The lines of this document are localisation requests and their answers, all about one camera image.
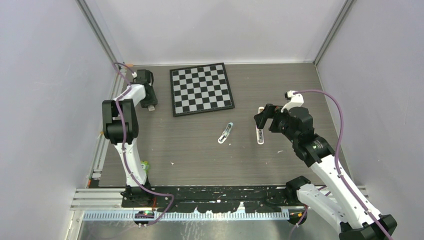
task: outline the white marker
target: white marker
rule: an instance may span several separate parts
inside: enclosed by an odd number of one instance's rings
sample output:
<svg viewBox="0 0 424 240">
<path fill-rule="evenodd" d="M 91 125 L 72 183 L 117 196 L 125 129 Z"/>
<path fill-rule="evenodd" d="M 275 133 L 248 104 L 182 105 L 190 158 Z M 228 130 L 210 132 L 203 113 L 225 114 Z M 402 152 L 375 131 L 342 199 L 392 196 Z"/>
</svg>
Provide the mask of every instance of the white marker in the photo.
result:
<svg viewBox="0 0 424 240">
<path fill-rule="evenodd" d="M 222 135 L 218 138 L 218 143 L 222 144 L 230 135 L 231 129 L 233 129 L 233 123 L 230 122 L 227 124 L 225 130 L 222 132 Z"/>
</svg>

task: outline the chessboard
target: chessboard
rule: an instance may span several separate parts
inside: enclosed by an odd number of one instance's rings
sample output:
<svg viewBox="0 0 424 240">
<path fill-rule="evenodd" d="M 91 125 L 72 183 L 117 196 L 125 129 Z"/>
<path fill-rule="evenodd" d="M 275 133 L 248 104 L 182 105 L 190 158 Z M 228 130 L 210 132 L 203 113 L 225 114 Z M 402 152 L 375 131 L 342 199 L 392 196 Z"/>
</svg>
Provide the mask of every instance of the chessboard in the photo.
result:
<svg viewBox="0 0 424 240">
<path fill-rule="evenodd" d="M 224 63 L 170 70 L 173 116 L 235 107 Z"/>
</svg>

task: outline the gray table surface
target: gray table surface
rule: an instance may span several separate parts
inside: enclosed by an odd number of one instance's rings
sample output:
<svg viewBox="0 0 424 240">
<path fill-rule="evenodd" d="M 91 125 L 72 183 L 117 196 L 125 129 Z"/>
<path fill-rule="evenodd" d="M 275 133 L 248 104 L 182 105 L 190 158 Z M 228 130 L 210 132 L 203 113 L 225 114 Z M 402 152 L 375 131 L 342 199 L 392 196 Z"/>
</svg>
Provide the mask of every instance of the gray table surface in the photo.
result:
<svg viewBox="0 0 424 240">
<path fill-rule="evenodd" d="M 264 131 L 258 145 L 253 116 L 258 107 L 284 105 L 289 90 L 322 89 L 311 63 L 226 65 L 234 109 L 173 117 L 170 69 L 184 66 L 146 66 L 154 74 L 158 98 L 155 111 L 136 106 L 137 145 L 142 161 L 149 161 L 153 186 L 170 185 L 281 185 L 304 175 L 323 182 L 299 160 L 291 143 L 280 133 Z M 337 135 L 323 95 L 305 93 L 315 132 L 335 147 Z M 229 138 L 217 142 L 229 122 Z M 341 164 L 346 168 L 342 156 Z M 115 148 L 107 149 L 100 186 L 124 186 L 125 173 Z"/>
</svg>

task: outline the white wall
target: white wall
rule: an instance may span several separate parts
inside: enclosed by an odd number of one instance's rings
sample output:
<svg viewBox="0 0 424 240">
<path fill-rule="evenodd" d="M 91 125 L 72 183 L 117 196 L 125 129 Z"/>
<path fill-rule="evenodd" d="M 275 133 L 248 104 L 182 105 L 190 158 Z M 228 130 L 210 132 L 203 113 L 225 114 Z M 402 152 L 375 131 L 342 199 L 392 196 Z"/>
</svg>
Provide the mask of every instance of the white wall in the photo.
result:
<svg viewBox="0 0 424 240">
<path fill-rule="evenodd" d="M 127 63 L 312 62 L 344 0 L 92 0 Z"/>
<path fill-rule="evenodd" d="M 0 8 L 0 239 L 60 240 L 114 78 L 74 0 Z"/>
<path fill-rule="evenodd" d="M 397 220 L 394 239 L 423 239 L 423 11 L 422 0 L 356 1 L 318 65 L 344 111 L 350 172 Z"/>
</svg>

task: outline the green object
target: green object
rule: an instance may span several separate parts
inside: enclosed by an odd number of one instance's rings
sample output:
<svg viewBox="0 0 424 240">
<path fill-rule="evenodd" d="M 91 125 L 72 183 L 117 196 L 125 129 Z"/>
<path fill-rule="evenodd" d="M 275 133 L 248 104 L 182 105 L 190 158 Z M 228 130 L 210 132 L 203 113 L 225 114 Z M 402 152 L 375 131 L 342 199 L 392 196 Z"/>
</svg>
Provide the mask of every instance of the green object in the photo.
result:
<svg viewBox="0 0 424 240">
<path fill-rule="evenodd" d="M 149 173 L 149 169 L 150 169 L 150 164 L 148 161 L 141 161 L 141 167 L 143 168 L 143 170 L 146 172 L 146 174 Z"/>
</svg>

